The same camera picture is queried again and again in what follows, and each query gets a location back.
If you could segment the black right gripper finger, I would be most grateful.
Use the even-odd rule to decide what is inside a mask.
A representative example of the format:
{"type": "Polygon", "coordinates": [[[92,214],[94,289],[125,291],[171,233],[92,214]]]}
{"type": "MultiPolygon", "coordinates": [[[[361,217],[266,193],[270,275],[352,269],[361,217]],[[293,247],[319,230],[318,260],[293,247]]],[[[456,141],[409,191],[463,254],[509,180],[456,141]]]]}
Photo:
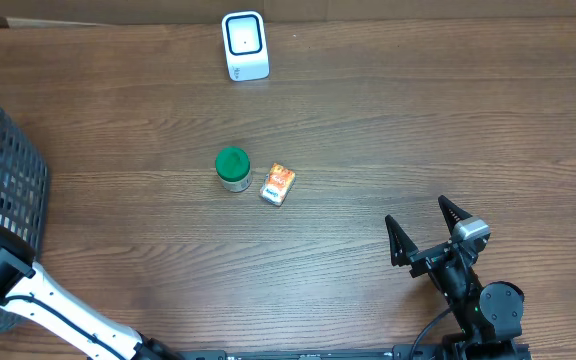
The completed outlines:
{"type": "Polygon", "coordinates": [[[453,232],[458,222],[471,217],[470,213],[458,207],[444,195],[438,198],[438,204],[450,233],[453,232]]]}
{"type": "Polygon", "coordinates": [[[393,266],[410,265],[412,257],[418,253],[417,246],[391,215],[385,217],[385,224],[389,236],[391,264],[393,266]]]}

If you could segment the small orange snack packet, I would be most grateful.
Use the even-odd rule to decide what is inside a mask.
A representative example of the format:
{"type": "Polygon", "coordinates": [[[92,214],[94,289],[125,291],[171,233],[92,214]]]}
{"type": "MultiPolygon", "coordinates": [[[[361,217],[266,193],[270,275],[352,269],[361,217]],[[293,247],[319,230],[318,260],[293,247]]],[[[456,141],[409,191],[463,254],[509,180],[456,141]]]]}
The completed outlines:
{"type": "Polygon", "coordinates": [[[260,196],[275,206],[281,206],[296,179],[296,173],[274,163],[260,189],[260,196]]]}

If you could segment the green lid jar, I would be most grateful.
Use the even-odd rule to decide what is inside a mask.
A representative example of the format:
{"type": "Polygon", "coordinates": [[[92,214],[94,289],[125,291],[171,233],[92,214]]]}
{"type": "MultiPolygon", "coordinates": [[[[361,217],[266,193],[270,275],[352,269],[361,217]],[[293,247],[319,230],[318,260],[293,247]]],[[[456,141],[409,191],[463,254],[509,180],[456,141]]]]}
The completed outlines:
{"type": "Polygon", "coordinates": [[[215,168],[222,186],[231,192],[242,192],[252,183],[251,163],[239,147],[223,148],[215,159],[215,168]]]}

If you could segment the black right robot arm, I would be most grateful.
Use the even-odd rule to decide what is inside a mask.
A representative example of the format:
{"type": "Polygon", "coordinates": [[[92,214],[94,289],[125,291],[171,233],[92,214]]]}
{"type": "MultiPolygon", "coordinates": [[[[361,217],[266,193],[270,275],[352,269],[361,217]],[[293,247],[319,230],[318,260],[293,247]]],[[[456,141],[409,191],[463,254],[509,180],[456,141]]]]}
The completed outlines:
{"type": "Polygon", "coordinates": [[[509,359],[531,357],[527,345],[517,344],[525,295],[516,285],[497,281],[482,285],[473,265],[488,244],[491,230],[480,217],[458,207],[445,196],[438,198],[450,233],[449,239],[421,251],[394,217],[385,217],[390,258],[394,267],[410,268],[413,278],[427,275],[443,295],[447,309],[435,317],[411,345],[395,345],[394,359],[509,359]],[[447,315],[460,331],[439,344],[421,344],[447,315]]]}

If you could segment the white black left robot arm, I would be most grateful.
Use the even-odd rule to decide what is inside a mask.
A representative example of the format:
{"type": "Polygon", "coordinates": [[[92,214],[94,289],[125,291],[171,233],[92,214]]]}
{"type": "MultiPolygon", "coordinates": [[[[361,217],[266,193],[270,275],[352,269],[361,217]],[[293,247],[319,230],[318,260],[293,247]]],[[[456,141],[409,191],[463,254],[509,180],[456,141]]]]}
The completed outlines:
{"type": "Polygon", "coordinates": [[[61,287],[30,245],[0,226],[0,309],[32,320],[94,360],[173,360],[163,343],[101,315],[61,287]]]}

